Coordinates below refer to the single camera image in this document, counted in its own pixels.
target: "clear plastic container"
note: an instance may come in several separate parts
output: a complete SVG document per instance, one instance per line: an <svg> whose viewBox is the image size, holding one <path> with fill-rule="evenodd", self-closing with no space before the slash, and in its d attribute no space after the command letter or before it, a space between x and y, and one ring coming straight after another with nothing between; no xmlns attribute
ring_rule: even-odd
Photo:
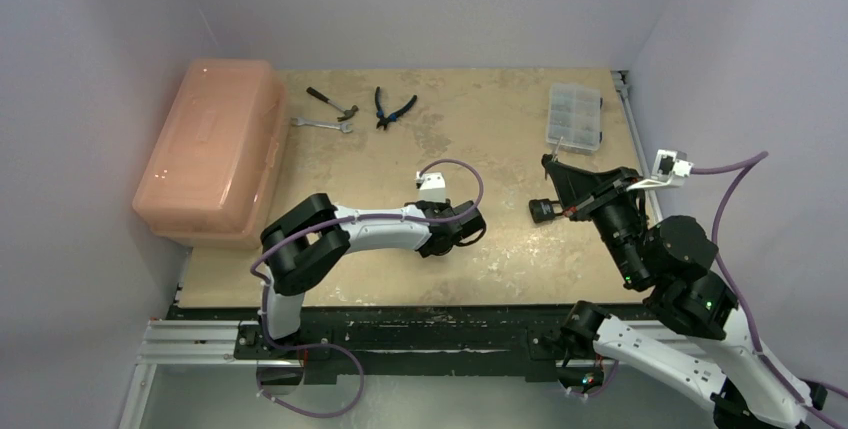
<svg viewBox="0 0 848 429"><path fill-rule="evenodd" d="M265 61L189 67L133 199L160 236L188 246L259 247L289 125Z"/></svg>
<svg viewBox="0 0 848 429"><path fill-rule="evenodd" d="M601 146L601 91L579 84L551 85L547 141L579 154Z"/></svg>

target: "robotic arm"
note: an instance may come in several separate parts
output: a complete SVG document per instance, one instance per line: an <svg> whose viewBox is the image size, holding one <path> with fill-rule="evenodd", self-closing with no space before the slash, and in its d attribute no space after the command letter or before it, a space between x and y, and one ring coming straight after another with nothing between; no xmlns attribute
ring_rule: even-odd
<svg viewBox="0 0 848 429"><path fill-rule="evenodd" d="M804 395L798 403L761 360L736 295L710 270L718 247L689 216L648 228L644 190L679 185L691 169L668 154L657 158L661 177L644 180L624 167L592 173L567 166L555 153L543 156L542 166L564 215L595 224L624 287L652 289L643 301L648 310L713 362L668 348L586 301L575 305L557 338L544 342L564 350L566 363L593 353L626 362L712 411L721 429L808 428L806 407L820 410L826 391L796 378L764 347L776 371Z"/></svg>
<svg viewBox="0 0 848 429"><path fill-rule="evenodd" d="M438 220L458 216L472 207L456 207L445 198L441 173L417 175L420 200L399 209L360 210L334 205L327 194L313 194L270 224L261 235L263 250L303 229L336 219L350 222L330 225L310 242L304 236L280 248L266 261L273 292L268 300L268 332L282 339L300 328L300 309L306 291L320 283L342 256L375 249L409 249L421 257L442 256L454 246L477 242L486 230L478 209L449 223L428 224L410 218ZM396 219L369 219L368 215L396 215ZM466 241L474 234L477 238Z"/></svg>

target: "beige table surface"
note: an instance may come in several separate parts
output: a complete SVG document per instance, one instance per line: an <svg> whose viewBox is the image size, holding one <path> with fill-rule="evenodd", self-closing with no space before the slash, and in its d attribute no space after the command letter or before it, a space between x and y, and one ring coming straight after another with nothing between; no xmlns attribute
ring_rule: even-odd
<svg viewBox="0 0 848 429"><path fill-rule="evenodd" d="M361 209L398 208L417 200L415 171L443 157L473 165L486 192L480 210L488 233L478 244L422 259L395 249L344 257L306 305L472 305L634 302L591 223L557 220L541 227L527 201L556 199L540 165L552 83L600 89L603 142L593 156L560 152L560 161L589 170L638 168L624 112L607 69L415 69L280 71L289 115L333 121L337 112L309 96L313 86L360 108L354 132L292 127L269 222L315 192ZM374 89L385 109L418 102L389 130L377 131ZM454 204L473 199L474 178L458 166L439 169ZM180 307L259 304L248 266L259 251L195 248Z"/></svg>

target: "wrench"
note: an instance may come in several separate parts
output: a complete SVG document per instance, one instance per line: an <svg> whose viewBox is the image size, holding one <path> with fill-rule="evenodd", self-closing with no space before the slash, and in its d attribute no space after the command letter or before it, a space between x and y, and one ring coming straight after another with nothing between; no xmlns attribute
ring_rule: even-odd
<svg viewBox="0 0 848 429"><path fill-rule="evenodd" d="M315 126L315 127L325 127L327 129L336 129L342 131L347 134L348 132L353 132L353 128L351 127L351 123L349 122L321 122L321 121L313 121L312 119L306 119L305 117L292 117L292 125L293 126Z"/></svg>

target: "blue pliers handle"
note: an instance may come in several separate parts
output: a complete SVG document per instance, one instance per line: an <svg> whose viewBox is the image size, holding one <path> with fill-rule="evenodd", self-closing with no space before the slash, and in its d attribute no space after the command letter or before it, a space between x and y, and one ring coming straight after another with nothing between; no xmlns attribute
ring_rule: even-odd
<svg viewBox="0 0 848 429"><path fill-rule="evenodd" d="M377 129L383 128L384 131L387 130L389 128L389 123L396 122L400 116L406 114L407 111L412 109L412 106L415 105L415 101L417 100L418 96L413 95L412 99L410 99L409 102L406 103L406 105L404 105L397 111L389 114L387 117L386 114L383 112L383 106L380 105L380 88L377 87L377 90L374 92L374 105L377 106L377 118L380 119L377 122Z"/></svg>

